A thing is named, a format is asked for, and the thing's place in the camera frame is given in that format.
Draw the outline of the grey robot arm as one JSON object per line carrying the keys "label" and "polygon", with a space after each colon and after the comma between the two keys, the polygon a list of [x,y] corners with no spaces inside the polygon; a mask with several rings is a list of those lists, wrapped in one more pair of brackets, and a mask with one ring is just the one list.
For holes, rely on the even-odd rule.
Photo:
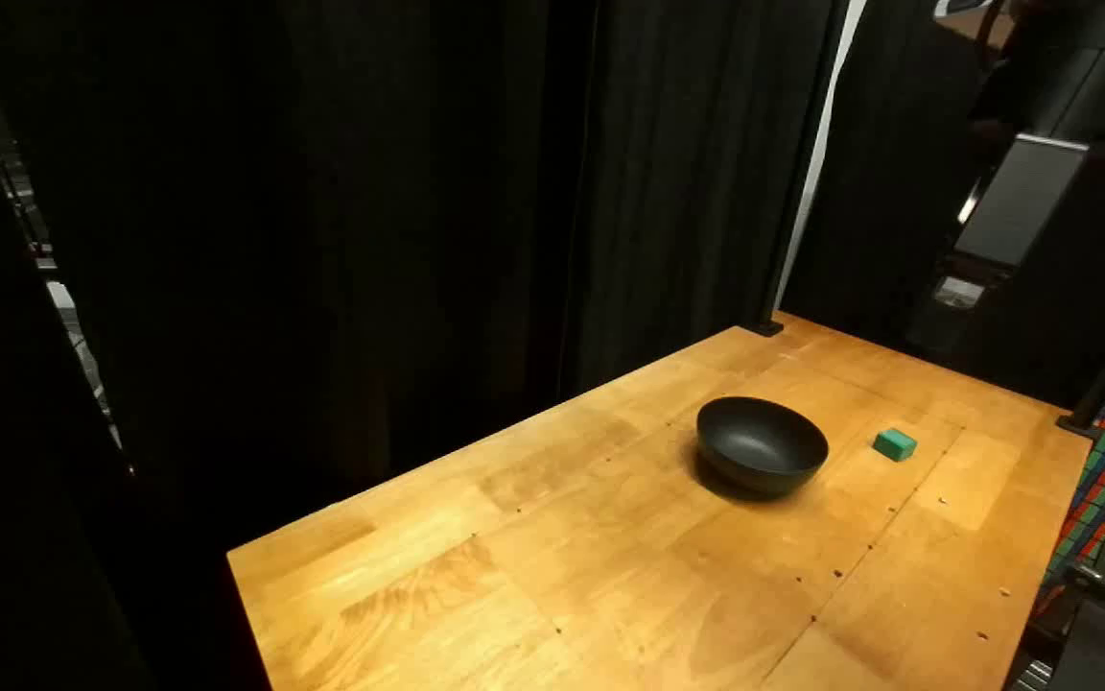
{"label": "grey robot arm", "polygon": [[981,166],[910,323],[919,346],[948,351],[1105,163],[1105,0],[935,0],[931,21],[988,66],[972,113]]}

